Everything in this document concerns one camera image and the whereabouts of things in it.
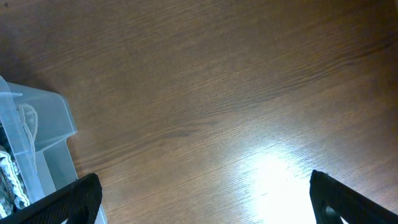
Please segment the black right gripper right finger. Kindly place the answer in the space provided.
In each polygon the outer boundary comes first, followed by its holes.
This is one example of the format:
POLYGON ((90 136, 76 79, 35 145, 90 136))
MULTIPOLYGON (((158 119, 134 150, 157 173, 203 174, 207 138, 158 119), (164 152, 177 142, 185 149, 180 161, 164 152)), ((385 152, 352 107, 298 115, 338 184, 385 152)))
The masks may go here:
POLYGON ((310 199, 318 224, 397 223, 397 215, 324 172, 313 170, 310 199))

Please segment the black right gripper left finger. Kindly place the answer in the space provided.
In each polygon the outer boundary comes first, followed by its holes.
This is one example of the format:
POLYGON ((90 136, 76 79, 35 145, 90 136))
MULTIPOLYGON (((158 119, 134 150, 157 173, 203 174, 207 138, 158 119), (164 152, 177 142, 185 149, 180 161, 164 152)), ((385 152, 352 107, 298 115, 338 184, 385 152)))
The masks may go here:
POLYGON ((3 218, 1 223, 94 224, 102 198, 99 177, 92 173, 3 218))

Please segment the light blue jeans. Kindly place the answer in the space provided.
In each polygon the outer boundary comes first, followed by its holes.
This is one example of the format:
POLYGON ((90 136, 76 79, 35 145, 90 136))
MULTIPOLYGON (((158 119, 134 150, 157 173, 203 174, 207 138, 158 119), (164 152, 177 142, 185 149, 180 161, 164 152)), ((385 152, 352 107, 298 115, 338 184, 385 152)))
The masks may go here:
MULTIPOLYGON (((27 103, 17 105, 16 111, 28 140, 33 168, 36 170, 35 139, 38 130, 38 114, 34 107, 27 103)), ((11 154, 11 145, 4 128, 1 127, 1 218, 6 218, 30 204, 20 169, 15 157, 11 154)))

